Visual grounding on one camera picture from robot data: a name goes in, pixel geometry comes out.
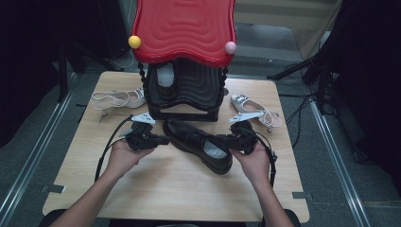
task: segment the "shoe sole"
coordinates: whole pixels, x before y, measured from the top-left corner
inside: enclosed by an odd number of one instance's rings
[[[165,124],[163,124],[163,131],[165,132],[166,135],[168,135]],[[233,163],[230,163],[229,166],[225,167],[225,168],[216,168],[214,166],[212,166],[210,163],[206,162],[205,160],[203,160],[197,153],[192,152],[191,150],[181,146],[179,143],[175,142],[174,139],[170,136],[171,140],[170,143],[174,145],[174,147],[178,148],[179,150],[186,152],[186,153],[190,153],[193,155],[196,155],[198,158],[200,158],[200,160],[210,169],[212,170],[214,173],[218,174],[218,175],[223,175],[226,174],[228,171],[230,171],[231,166],[233,165]]]

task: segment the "person's right hand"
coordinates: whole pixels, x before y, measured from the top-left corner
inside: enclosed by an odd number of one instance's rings
[[[262,144],[258,142],[250,154],[234,149],[230,149],[230,152],[241,163],[242,170],[251,183],[269,180],[270,160]]]
[[[103,174],[107,173],[112,177],[120,179],[124,176],[126,172],[130,171],[130,169],[138,165],[139,160],[152,153],[153,151],[154,148],[132,150],[127,141],[117,141],[112,146],[109,163],[107,164],[106,170]]]

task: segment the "wrist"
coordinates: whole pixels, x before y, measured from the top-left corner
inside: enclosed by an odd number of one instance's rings
[[[256,193],[272,190],[268,179],[259,179],[256,181],[252,181],[251,184],[253,186],[253,189],[256,191]]]
[[[118,180],[121,179],[122,176],[117,175],[117,174],[113,174],[111,171],[108,171],[108,169],[106,169],[103,174],[99,177],[102,179],[107,180],[108,182],[118,182]]]

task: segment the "gray floor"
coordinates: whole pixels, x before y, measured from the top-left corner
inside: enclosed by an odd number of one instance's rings
[[[283,71],[288,65],[302,60],[290,29],[272,26],[237,25],[238,49],[229,76],[233,78],[265,79]],[[130,65],[131,55],[116,61],[120,65]],[[34,169],[28,185],[20,188],[21,199],[8,226],[36,226],[42,219],[42,207],[47,194],[40,192],[44,184],[52,184],[63,157],[78,127],[78,120],[95,88],[99,75],[105,71],[95,62],[88,62],[88,70],[78,75],[79,82],[71,95],[71,100],[61,117],[56,130],[51,133],[39,164]],[[128,72],[137,72],[135,61]],[[302,72],[276,81],[280,95],[305,95],[307,89],[301,82]],[[0,149],[0,198],[6,199],[11,186],[18,178],[29,153],[40,138],[47,120],[57,108],[58,88],[44,97],[35,112],[26,120],[13,140]],[[285,116],[290,116],[302,103],[301,97],[281,96]],[[304,190],[308,195],[307,205],[310,221],[303,226],[362,226],[355,220],[350,207],[348,193],[341,184],[341,176],[333,164],[333,158],[324,134],[313,111],[313,105],[303,109],[301,136],[294,148]],[[330,135],[333,136],[345,169],[357,191],[357,198],[363,204],[368,224],[365,226],[399,226],[401,223],[400,197],[392,186],[391,179],[378,166],[363,166],[354,159],[353,151],[345,133],[335,116],[325,115]],[[293,142],[297,136],[298,119],[288,124],[288,132]],[[95,226],[107,226],[108,220],[99,219]]]

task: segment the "black leather shoe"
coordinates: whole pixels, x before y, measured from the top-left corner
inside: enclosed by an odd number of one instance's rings
[[[221,138],[199,130],[183,121],[169,119],[163,124],[165,134],[170,137],[171,143],[178,149],[200,157],[202,162],[213,172],[221,175],[227,173],[233,164],[233,155]],[[223,157],[214,158],[203,149],[205,143],[211,143],[224,151]]]

